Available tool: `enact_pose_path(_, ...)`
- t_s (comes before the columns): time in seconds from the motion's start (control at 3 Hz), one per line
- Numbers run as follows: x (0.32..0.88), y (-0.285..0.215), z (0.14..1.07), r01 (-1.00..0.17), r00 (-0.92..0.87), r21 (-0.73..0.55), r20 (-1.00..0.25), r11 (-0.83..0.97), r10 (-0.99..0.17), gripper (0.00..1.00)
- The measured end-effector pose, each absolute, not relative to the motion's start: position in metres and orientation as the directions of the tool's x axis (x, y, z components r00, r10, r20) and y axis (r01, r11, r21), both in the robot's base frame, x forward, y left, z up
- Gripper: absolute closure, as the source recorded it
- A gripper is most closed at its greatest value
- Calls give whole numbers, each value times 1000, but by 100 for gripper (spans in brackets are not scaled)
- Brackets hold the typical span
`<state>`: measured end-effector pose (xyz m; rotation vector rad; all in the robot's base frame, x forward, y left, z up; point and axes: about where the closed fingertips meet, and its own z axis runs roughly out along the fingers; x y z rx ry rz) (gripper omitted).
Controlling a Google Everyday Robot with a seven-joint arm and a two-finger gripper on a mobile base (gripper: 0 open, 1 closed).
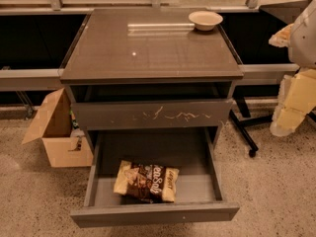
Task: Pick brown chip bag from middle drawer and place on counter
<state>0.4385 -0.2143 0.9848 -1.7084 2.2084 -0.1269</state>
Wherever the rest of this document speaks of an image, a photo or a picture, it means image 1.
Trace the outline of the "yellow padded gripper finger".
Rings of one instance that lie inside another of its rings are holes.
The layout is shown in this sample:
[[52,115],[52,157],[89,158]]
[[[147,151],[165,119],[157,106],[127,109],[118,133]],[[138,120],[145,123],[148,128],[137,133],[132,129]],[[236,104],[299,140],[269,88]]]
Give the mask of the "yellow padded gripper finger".
[[285,75],[270,126],[272,135],[282,137],[294,133],[315,107],[316,70],[303,68],[294,76]]
[[289,47],[291,28],[292,24],[289,24],[272,35],[269,44],[276,47]]

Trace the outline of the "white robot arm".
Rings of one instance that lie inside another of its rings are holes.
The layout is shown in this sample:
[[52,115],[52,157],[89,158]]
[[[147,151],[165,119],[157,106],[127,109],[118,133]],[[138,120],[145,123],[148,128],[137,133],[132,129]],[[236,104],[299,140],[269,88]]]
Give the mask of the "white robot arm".
[[292,23],[272,35],[269,44],[287,47],[289,60],[298,72],[285,75],[278,91],[278,104],[270,126],[272,135],[294,133],[316,107],[316,0]]

